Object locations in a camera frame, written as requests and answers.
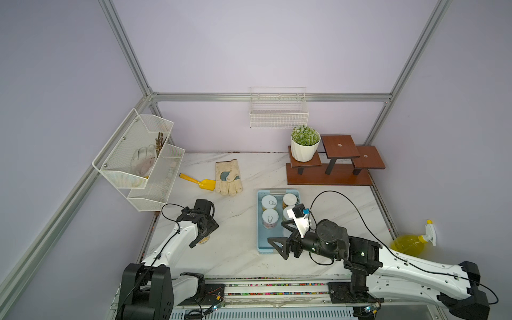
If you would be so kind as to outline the green label can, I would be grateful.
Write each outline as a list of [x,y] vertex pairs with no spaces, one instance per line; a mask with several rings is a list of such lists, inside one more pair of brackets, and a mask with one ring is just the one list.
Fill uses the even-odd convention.
[[283,220],[289,221],[293,220],[294,213],[293,213],[293,206],[288,206],[283,209]]

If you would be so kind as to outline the light blue plastic basket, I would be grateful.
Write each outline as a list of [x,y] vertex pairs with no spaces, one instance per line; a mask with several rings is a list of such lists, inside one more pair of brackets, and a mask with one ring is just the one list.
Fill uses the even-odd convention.
[[[270,254],[274,252],[272,246],[270,246],[267,242],[267,239],[269,237],[285,237],[285,229],[281,226],[281,222],[283,221],[283,196],[286,193],[295,194],[298,198],[298,203],[301,203],[301,195],[297,189],[262,189],[257,192],[257,209],[255,225],[257,228],[257,250],[261,254]],[[277,206],[274,210],[276,210],[279,214],[279,222],[273,229],[267,229],[262,224],[261,215],[263,213],[263,208],[261,206],[261,199],[265,195],[273,195],[277,199]]]

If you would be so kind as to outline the white lid can orange label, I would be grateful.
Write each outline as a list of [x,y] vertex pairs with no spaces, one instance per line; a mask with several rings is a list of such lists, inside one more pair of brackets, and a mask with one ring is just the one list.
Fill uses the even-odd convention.
[[283,196],[283,208],[294,207],[298,203],[298,198],[293,193],[286,193]]

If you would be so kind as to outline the can with yellow label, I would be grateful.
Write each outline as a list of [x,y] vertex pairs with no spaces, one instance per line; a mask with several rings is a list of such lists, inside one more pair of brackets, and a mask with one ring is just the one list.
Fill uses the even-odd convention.
[[261,206],[263,210],[275,209],[277,206],[277,199],[273,195],[265,195],[261,199]]

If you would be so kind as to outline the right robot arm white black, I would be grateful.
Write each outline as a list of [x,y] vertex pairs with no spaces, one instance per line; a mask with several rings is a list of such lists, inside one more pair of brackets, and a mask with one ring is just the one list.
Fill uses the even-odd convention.
[[[487,319],[499,296],[481,282],[476,263],[436,263],[401,253],[380,239],[350,236],[346,228],[323,219],[316,221],[311,209],[298,203],[287,210],[282,228],[287,237],[267,242],[280,256],[299,258],[303,252],[341,261],[351,278],[345,283],[345,301],[382,303],[385,297],[417,299],[444,307],[460,319]],[[495,300],[489,301],[492,293]]]

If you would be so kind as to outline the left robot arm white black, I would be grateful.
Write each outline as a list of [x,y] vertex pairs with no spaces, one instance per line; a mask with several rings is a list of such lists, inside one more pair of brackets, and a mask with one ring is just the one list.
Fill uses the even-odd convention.
[[180,303],[198,303],[204,298],[203,274],[173,276],[185,249],[193,249],[219,227],[214,219],[215,205],[197,199],[192,208],[178,208],[181,214],[169,219],[175,226],[165,241],[142,262],[131,263],[123,271],[116,319],[170,319]]

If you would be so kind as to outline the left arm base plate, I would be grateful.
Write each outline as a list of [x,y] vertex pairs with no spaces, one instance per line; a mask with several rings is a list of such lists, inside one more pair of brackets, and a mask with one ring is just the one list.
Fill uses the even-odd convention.
[[207,283],[197,296],[189,300],[191,305],[211,306],[224,302],[225,284]]

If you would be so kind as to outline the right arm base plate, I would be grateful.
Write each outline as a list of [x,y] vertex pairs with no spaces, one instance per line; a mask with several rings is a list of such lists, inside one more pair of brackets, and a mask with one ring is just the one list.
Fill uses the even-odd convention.
[[384,298],[372,296],[368,290],[353,288],[350,282],[334,281],[327,284],[330,300],[333,304],[383,303]]

